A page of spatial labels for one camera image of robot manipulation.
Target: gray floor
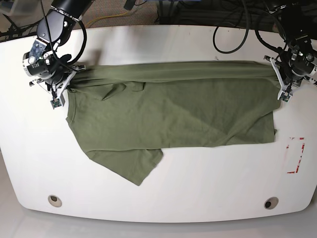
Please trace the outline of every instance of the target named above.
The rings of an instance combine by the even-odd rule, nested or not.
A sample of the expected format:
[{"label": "gray floor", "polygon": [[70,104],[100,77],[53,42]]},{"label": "gray floor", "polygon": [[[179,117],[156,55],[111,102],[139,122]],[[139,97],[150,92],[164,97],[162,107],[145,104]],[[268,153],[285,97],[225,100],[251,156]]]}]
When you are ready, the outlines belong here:
[{"label": "gray floor", "polygon": [[[137,0],[137,3],[142,3],[143,0]],[[52,0],[43,0],[45,10],[48,11]],[[123,8],[125,0],[96,0],[93,5],[88,9],[83,17],[83,22],[87,24],[89,21],[101,17],[111,16],[126,12]],[[132,11],[122,17],[108,18],[100,20],[92,27],[105,27],[105,26],[121,26],[121,25],[149,25],[154,24],[157,18],[157,7],[155,1],[149,1],[141,6],[135,6]],[[29,16],[12,16],[12,20],[17,26],[24,26],[34,23],[43,18],[40,5]],[[10,24],[0,14],[0,31],[7,31]]]}]

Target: olive green t-shirt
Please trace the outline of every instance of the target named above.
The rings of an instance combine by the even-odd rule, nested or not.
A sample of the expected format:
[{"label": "olive green t-shirt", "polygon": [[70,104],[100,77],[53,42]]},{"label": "olive green t-shirt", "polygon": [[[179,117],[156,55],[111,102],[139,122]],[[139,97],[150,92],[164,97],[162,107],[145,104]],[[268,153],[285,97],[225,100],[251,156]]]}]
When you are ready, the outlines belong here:
[{"label": "olive green t-shirt", "polygon": [[91,160],[140,185],[161,148],[273,142],[278,91],[255,62],[92,66],[71,80],[67,121]]}]

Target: white table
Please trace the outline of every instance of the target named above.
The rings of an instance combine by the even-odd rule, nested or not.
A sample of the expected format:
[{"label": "white table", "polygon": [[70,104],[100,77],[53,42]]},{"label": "white table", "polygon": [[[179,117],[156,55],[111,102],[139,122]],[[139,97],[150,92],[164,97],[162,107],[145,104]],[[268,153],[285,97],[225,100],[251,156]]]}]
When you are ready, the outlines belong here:
[{"label": "white table", "polygon": [[[81,62],[263,62],[264,55],[275,56],[252,31],[238,52],[219,54],[212,46],[213,31],[206,26],[89,29]],[[243,34],[244,30],[221,28],[218,47],[233,49]],[[283,45],[277,34],[262,36],[273,45]],[[23,71],[22,56],[33,41],[0,44],[0,147],[22,206],[76,217],[161,223],[264,217],[308,206],[317,185],[317,89],[313,86],[304,84],[274,112],[275,143],[164,149],[163,160],[136,186],[86,157],[65,120],[68,105],[53,110],[47,92],[29,87],[31,78]],[[73,31],[59,55],[77,54],[81,42],[82,33]],[[300,156],[298,173],[288,174],[296,171]],[[62,200],[60,208],[48,203],[52,194]],[[277,197],[279,204],[267,210],[264,203],[270,197]]]}]

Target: yellow cable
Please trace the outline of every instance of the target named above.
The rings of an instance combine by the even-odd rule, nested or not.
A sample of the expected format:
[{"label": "yellow cable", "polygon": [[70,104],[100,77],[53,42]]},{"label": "yellow cable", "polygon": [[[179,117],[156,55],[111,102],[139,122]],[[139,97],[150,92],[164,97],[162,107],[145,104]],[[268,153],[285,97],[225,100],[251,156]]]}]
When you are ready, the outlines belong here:
[{"label": "yellow cable", "polygon": [[122,14],[118,14],[118,15],[97,17],[96,19],[91,20],[90,22],[88,22],[85,27],[88,28],[89,25],[91,25],[91,24],[93,24],[93,23],[96,23],[97,21],[102,20],[102,19],[124,16],[124,15],[126,15],[126,14],[128,14],[128,11],[125,12],[125,13],[122,13]]}]

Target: t-shirt sleeve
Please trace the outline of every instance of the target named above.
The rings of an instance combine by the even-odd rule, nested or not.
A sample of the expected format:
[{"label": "t-shirt sleeve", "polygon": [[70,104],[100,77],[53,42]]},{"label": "t-shirt sleeve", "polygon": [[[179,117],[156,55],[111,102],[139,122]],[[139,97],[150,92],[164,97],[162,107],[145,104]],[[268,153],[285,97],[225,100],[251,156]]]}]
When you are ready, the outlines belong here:
[{"label": "t-shirt sleeve", "polygon": [[161,150],[89,151],[92,161],[139,186],[161,161]]}]

